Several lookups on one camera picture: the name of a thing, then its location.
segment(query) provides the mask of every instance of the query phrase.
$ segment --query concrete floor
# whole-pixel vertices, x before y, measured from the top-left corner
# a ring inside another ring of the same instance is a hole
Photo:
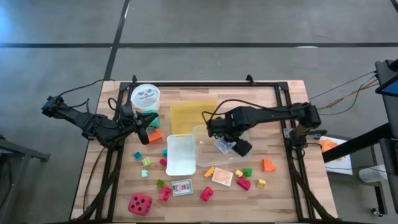
[[[0,43],[112,43],[124,0],[0,0]],[[121,42],[396,42],[398,13],[388,0],[131,0]],[[50,152],[33,161],[11,223],[68,220],[87,141],[79,129],[41,114],[49,95],[104,77],[111,49],[0,49],[0,133]],[[119,49],[111,78],[130,80],[305,80],[308,95],[374,70],[397,58],[398,48]],[[323,106],[367,78],[313,100]],[[72,105],[90,98],[95,110],[101,84],[65,95]],[[347,108],[353,98],[335,108]],[[361,92],[352,110],[322,117],[331,134],[355,137],[387,121],[382,99]],[[353,156],[361,160],[362,156]],[[331,177],[339,217],[392,223],[369,209],[373,188]]]

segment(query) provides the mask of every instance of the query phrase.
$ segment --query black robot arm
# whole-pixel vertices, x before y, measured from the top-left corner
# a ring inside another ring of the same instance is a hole
[[[157,113],[141,114],[139,112],[129,113],[126,116],[121,111],[119,119],[111,120],[102,114],[77,111],[65,104],[60,96],[49,96],[42,107],[42,113],[51,118],[69,121],[82,130],[82,136],[88,140],[96,138],[102,146],[107,148],[131,133],[137,133],[141,143],[148,144],[146,128],[158,116]]]
[[[251,106],[239,106],[224,114],[224,118],[217,117],[206,122],[209,137],[225,138],[234,141],[233,149],[241,156],[246,155],[252,146],[240,135],[255,125],[273,121],[296,119],[299,125],[291,130],[290,142],[293,146],[307,145],[305,139],[311,129],[316,129],[321,124],[316,106],[310,103],[295,103],[290,106],[274,108],[253,108]]]

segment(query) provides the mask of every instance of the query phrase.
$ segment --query pink toy block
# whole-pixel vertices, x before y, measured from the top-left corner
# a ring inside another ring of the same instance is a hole
[[[249,190],[251,185],[250,181],[246,180],[244,177],[240,177],[237,181],[237,184],[244,190]]]
[[[143,193],[134,193],[130,199],[129,212],[136,215],[147,215],[151,204],[152,198],[150,196]]]
[[[163,166],[167,166],[167,161],[165,159],[160,159],[160,164],[162,164]]]
[[[159,199],[161,200],[169,200],[169,194],[172,192],[172,189],[164,186],[162,189],[162,194],[160,195]]]
[[[209,187],[206,187],[206,189],[203,191],[203,193],[200,195],[200,198],[204,200],[205,202],[209,201],[210,196],[213,195],[213,190]]]

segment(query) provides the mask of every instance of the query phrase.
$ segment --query wooden table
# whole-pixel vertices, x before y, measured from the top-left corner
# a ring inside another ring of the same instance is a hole
[[[304,82],[301,80],[287,81],[289,84],[292,103],[308,101]],[[104,82],[99,98],[97,113],[113,117],[107,104],[109,97],[117,98],[119,82]],[[165,167],[159,164],[162,150],[166,149],[165,138],[172,134],[170,125],[170,104],[176,101],[199,100],[216,98],[219,102],[236,98],[250,101],[262,106],[277,106],[275,91],[269,87],[160,87],[159,117],[164,140],[149,145],[142,145],[136,134],[126,139],[123,161],[119,178],[118,194],[114,208],[113,222],[294,222],[297,221],[289,170],[287,168],[285,147],[279,122],[259,124],[249,130],[253,156],[250,161],[218,166],[221,169],[235,172],[245,167],[252,167],[252,183],[249,191],[243,190],[236,184],[236,177],[230,187],[212,182],[203,177],[209,167],[198,167],[194,175],[187,177],[171,177],[165,173]],[[225,111],[241,103],[230,102],[221,107]],[[87,185],[93,163],[102,147],[92,141],[88,145],[80,183],[71,218],[82,214],[83,195]],[[149,171],[147,178],[141,177],[142,161],[134,159],[133,154],[140,151],[148,157],[151,165],[145,169]],[[337,217],[336,208],[331,194],[325,165],[320,148],[314,144],[305,150],[305,166],[311,191],[330,214]],[[262,160],[270,159],[276,165],[273,173],[262,171]],[[86,206],[98,193],[103,175],[105,153],[103,153],[93,179],[88,189]],[[192,179],[193,194],[173,197],[165,202],[159,200],[160,190],[157,189],[158,179],[165,180],[171,186],[171,181]],[[256,187],[258,179],[267,181],[264,189]],[[199,196],[206,186],[214,190],[209,202],[202,201]],[[147,216],[142,217],[130,213],[127,206],[131,195],[143,192],[153,198],[152,206]],[[306,211],[305,199],[300,194],[303,210]],[[103,214],[107,212],[109,197],[105,198]]]

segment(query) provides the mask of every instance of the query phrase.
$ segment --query small card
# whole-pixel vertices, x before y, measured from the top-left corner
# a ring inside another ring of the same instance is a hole
[[[173,196],[192,194],[193,189],[191,179],[172,181],[172,190]]]
[[[219,138],[215,141],[214,145],[221,151],[222,154],[227,154],[231,151],[236,142],[228,142],[224,138]]]
[[[233,177],[233,173],[228,172],[226,170],[217,168],[214,170],[213,178],[211,181],[217,182],[219,184],[223,184],[225,186],[231,186],[231,181]]]

